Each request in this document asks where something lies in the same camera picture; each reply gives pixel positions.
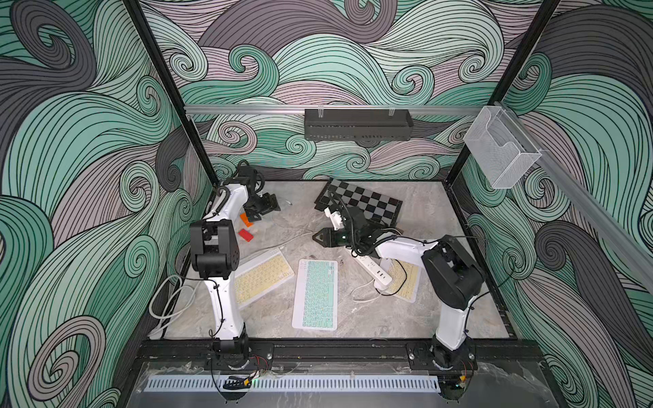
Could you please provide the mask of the white power strip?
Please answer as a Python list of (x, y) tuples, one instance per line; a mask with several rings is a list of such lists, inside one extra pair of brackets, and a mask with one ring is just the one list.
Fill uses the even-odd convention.
[(393, 281), (389, 269), (392, 261), (389, 258), (381, 258), (377, 261), (370, 256), (360, 256), (353, 253), (352, 258), (373, 278), (374, 287), (384, 291), (390, 287)]

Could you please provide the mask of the yellow keyboard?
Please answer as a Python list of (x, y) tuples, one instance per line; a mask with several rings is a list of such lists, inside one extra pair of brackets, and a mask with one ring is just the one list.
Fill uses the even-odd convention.
[(261, 299), (294, 277), (279, 249), (262, 253), (236, 270), (236, 302), (240, 309)]
[(411, 263), (395, 259), (391, 259), (391, 261), (392, 267), (389, 269), (389, 273), (392, 275), (393, 281), (390, 287), (384, 290), (384, 293), (413, 304), (417, 298), (422, 270)]

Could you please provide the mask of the green white keyboard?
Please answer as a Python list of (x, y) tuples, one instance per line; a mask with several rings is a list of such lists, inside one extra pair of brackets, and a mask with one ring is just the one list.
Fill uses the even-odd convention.
[(338, 263), (301, 259), (296, 277), (292, 327), (336, 331), (338, 327)]

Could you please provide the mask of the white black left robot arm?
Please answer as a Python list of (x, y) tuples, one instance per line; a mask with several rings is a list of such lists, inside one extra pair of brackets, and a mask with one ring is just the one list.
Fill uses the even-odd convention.
[(242, 160), (236, 171), (219, 188), (217, 202), (208, 214), (190, 225), (190, 261), (207, 287), (214, 315), (209, 330), (216, 361), (228, 367), (250, 361), (246, 324), (236, 300), (235, 272), (240, 248), (234, 222), (245, 214), (250, 222), (280, 209), (274, 194), (263, 192), (265, 178)]

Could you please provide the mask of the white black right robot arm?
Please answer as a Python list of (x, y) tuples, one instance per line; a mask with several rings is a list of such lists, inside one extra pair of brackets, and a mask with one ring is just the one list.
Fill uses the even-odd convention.
[(329, 200), (335, 210), (325, 210), (332, 226), (312, 239), (324, 248), (348, 248), (358, 265), (372, 277), (380, 296), (389, 296), (392, 278), (382, 260), (410, 264), (423, 270), (440, 300), (440, 319), (430, 353), (440, 369), (472, 368), (476, 352), (467, 333), (469, 313), (481, 297), (487, 273), (455, 236), (434, 240), (404, 236), (397, 229), (374, 223), (358, 207), (345, 205), (337, 195)]

